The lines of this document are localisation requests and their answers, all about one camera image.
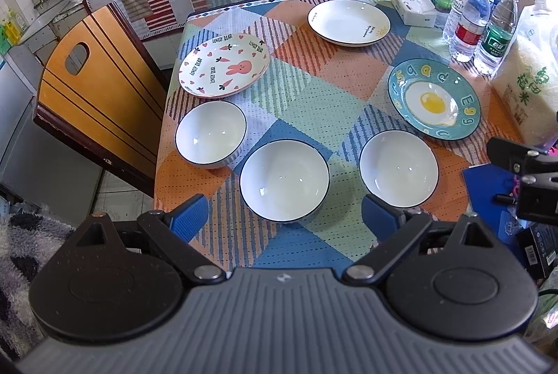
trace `pink rabbit illustration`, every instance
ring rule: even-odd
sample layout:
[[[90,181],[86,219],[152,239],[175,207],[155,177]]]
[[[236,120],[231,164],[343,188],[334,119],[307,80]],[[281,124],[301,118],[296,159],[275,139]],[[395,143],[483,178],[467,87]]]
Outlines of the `pink rabbit illustration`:
[[[240,61],[238,64],[231,64],[227,67],[227,75],[235,73],[247,74],[252,70],[252,63],[248,60]]]

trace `fried egg illustration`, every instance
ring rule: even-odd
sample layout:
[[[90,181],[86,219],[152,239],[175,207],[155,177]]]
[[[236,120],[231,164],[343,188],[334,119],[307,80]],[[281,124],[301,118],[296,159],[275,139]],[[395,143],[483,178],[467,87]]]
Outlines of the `fried egg illustration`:
[[[415,118],[430,126],[453,126],[459,113],[455,99],[434,83],[411,84],[405,102]]]

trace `barcode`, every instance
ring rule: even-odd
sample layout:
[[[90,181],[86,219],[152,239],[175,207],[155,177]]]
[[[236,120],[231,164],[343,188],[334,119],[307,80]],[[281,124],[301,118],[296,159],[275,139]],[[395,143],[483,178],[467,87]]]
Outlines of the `barcode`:
[[[529,261],[529,265],[538,264],[537,255],[535,254],[535,249],[532,245],[525,247],[525,253],[527,254],[527,260]]]
[[[546,264],[551,265],[556,259],[556,251],[553,251],[546,257]]]

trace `oval plate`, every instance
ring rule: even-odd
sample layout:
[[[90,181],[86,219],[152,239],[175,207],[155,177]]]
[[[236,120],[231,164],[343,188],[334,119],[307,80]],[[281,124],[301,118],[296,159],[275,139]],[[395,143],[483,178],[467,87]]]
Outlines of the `oval plate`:
[[[308,13],[308,24],[321,38],[347,47],[364,47],[384,38],[391,24],[386,14],[357,0],[330,0]]]
[[[263,75],[270,52],[251,34],[227,34],[193,49],[180,65],[178,80],[193,96],[215,99],[246,89]]]
[[[388,79],[395,109],[415,129],[440,140],[461,140],[475,132],[481,104],[458,72],[430,59],[410,59]]]

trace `dining table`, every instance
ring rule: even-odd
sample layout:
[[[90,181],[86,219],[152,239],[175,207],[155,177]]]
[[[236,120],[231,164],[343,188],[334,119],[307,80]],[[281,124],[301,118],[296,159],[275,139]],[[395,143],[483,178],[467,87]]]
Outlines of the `dining table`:
[[[170,211],[196,193],[209,201],[209,218],[186,236],[193,248],[225,271],[235,267],[330,267],[338,273],[378,245],[363,223],[368,193],[359,173],[359,154],[375,134],[404,130],[431,148],[439,182],[420,205],[437,220],[456,221],[468,207],[462,171],[488,163],[493,136],[521,142],[521,136],[489,81],[473,62],[454,61],[437,28],[406,26],[390,0],[359,0],[380,8],[390,32],[366,47],[325,41],[310,28],[308,13],[328,0],[252,0],[194,13],[184,26],[168,90],[158,150],[154,207]],[[178,72],[199,44],[228,33],[250,33],[269,48],[267,71],[249,88],[226,97],[247,118],[241,154],[224,168],[197,168],[180,156],[175,133],[183,116],[205,100],[181,88]],[[479,99],[481,120],[472,135],[435,139],[412,127],[393,106],[387,80],[409,59],[440,61],[459,72]],[[313,218],[281,224],[254,214],[243,201],[239,176],[247,157],[280,139],[306,142],[323,155],[330,187]]]

